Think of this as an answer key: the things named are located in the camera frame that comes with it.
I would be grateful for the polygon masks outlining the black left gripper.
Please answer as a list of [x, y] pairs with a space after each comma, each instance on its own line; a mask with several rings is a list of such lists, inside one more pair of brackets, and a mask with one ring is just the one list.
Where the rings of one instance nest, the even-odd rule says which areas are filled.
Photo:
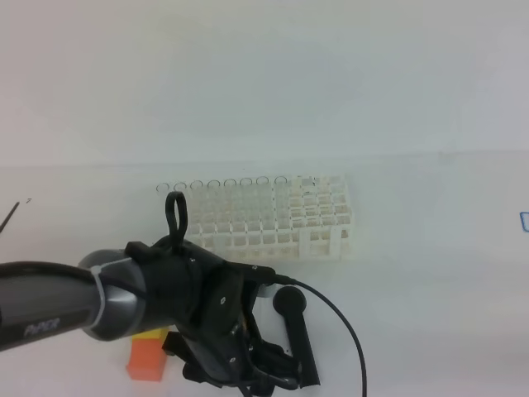
[[126, 257], [146, 297], [134, 332], [174, 325], [164, 349], [197, 383], [249, 383], [296, 390], [299, 363], [260, 336], [252, 310], [260, 287], [275, 283], [266, 266], [230, 262], [184, 239], [153, 246], [129, 242]]

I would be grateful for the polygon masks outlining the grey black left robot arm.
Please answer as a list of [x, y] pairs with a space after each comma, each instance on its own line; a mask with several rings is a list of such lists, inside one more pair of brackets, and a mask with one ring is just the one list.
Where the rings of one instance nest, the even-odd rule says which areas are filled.
[[301, 366], [266, 342], [253, 306], [276, 274], [226, 261], [192, 242], [131, 242], [99, 250], [78, 266], [13, 262], [1, 267], [1, 347], [74, 329], [113, 341], [168, 328], [161, 351], [183, 361], [196, 383], [237, 387], [246, 396], [295, 390]]

